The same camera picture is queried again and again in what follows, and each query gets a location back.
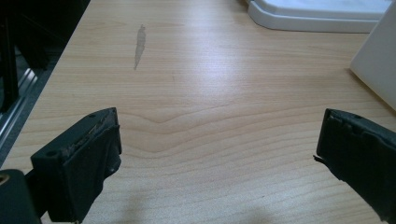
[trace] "wooden desk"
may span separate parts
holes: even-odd
[[[84,223],[379,223],[312,158],[326,107],[396,131],[348,70],[366,36],[268,30],[245,1],[92,0],[3,169],[115,106],[122,165]]]

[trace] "gray mark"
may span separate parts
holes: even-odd
[[[139,31],[137,32],[137,44],[136,44],[136,52],[134,54],[134,70],[136,70],[137,65],[140,62],[140,58],[142,57],[143,50],[145,50],[146,43],[146,27],[143,24],[140,26]]]

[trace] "white object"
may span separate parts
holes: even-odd
[[[251,0],[248,14],[277,30],[370,33],[391,0]]]
[[[350,69],[396,110],[396,1],[355,55]]]

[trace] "white box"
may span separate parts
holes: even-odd
[[[277,30],[370,33],[391,0],[252,0],[248,14]]]

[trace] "clip jaw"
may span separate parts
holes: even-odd
[[[316,161],[396,223],[396,133],[360,116],[327,109]]]
[[[120,154],[116,108],[86,116],[42,147],[26,175],[36,215],[48,211],[55,222],[82,222],[105,179],[119,169]]]

